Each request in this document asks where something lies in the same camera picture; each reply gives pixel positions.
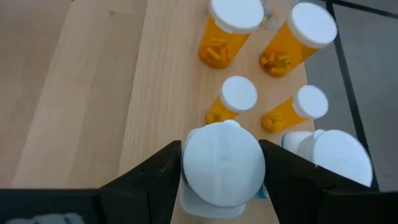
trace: wooden surface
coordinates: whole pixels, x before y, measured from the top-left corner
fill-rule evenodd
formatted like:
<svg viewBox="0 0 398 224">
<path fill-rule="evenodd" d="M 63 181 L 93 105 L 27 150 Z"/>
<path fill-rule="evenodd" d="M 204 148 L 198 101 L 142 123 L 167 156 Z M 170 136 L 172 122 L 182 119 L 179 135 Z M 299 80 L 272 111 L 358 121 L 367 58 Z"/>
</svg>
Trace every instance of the wooden surface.
<svg viewBox="0 0 398 224">
<path fill-rule="evenodd" d="M 0 0 L 0 186 L 100 187 L 204 125 L 222 82 L 243 75 L 257 105 L 237 121 L 258 139 L 263 113 L 306 83 L 257 57 L 274 32 L 259 29 L 232 65 L 212 70 L 197 52 L 207 0 Z M 312 129 L 311 122 L 292 129 Z M 172 223 L 277 223 L 269 200 L 235 220 L 181 210 Z"/>
</svg>

